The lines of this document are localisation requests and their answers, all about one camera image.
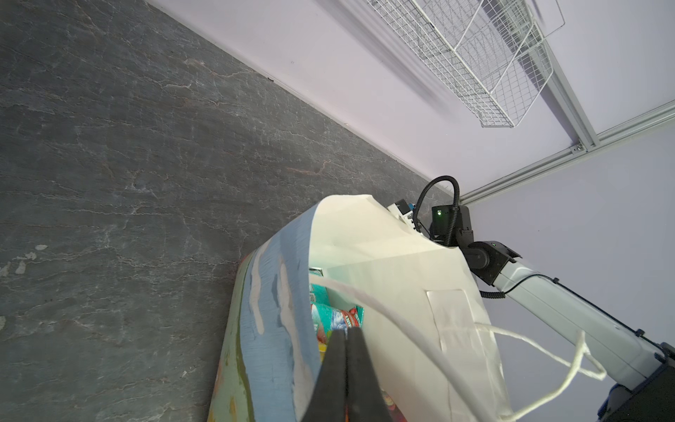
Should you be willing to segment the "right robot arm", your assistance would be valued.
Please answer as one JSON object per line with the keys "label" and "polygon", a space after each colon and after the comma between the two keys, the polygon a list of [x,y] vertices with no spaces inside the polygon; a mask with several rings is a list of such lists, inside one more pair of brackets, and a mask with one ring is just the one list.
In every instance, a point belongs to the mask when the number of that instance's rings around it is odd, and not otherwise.
{"label": "right robot arm", "polygon": [[400,200],[396,206],[414,230],[435,244],[458,249],[472,274],[490,286],[484,299],[511,298],[568,341],[585,335],[582,352],[589,353],[615,381],[598,411],[600,421],[672,421],[674,419],[674,348],[657,344],[644,332],[622,323],[559,279],[534,271],[521,256],[497,241],[476,241],[469,209],[460,203],[460,186],[439,176],[420,193],[448,182],[453,200],[432,208],[432,221],[419,219],[421,202]]}

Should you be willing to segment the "orange Fox's candy bag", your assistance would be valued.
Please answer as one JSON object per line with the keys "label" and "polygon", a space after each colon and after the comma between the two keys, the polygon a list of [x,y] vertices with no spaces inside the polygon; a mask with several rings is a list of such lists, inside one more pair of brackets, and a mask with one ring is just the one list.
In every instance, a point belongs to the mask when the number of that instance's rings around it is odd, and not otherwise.
{"label": "orange Fox's candy bag", "polygon": [[404,414],[401,412],[400,408],[394,402],[393,398],[390,397],[390,395],[385,390],[381,392],[381,395],[385,405],[387,406],[388,414],[390,415],[392,421],[407,422],[407,418],[405,418]]}

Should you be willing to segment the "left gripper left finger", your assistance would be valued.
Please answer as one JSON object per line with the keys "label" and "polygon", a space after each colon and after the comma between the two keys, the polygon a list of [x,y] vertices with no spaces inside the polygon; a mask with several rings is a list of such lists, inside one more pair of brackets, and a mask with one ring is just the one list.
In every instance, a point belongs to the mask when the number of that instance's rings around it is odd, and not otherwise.
{"label": "left gripper left finger", "polygon": [[302,422],[346,421],[346,333],[330,338],[309,407]]}

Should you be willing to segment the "illustrated paper gift bag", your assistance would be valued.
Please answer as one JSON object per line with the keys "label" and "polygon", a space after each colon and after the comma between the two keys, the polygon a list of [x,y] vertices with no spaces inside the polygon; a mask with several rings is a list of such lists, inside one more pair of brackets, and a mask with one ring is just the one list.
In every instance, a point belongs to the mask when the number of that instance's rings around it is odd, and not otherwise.
{"label": "illustrated paper gift bag", "polygon": [[409,421],[515,421],[496,336],[460,250],[432,243],[369,195],[332,195],[237,270],[208,417],[299,421],[321,369],[312,285],[360,306],[380,387]]}

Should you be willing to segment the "Fox's mint blossom candy bag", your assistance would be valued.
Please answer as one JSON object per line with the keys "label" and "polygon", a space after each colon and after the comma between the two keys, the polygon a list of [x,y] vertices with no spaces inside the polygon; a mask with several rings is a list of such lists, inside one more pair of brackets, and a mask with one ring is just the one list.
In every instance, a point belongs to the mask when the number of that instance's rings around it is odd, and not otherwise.
{"label": "Fox's mint blossom candy bag", "polygon": [[362,327],[364,309],[358,305],[353,305],[346,311],[332,307],[328,289],[316,284],[309,286],[309,299],[320,360],[323,360],[332,332],[346,332],[352,327]]}

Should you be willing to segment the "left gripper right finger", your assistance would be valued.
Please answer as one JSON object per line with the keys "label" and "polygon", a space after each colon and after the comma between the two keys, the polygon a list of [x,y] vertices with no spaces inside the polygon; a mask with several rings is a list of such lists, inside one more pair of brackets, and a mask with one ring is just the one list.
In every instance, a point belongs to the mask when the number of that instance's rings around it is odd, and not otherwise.
{"label": "left gripper right finger", "polygon": [[360,328],[346,335],[346,413],[351,422],[390,422],[380,385]]}

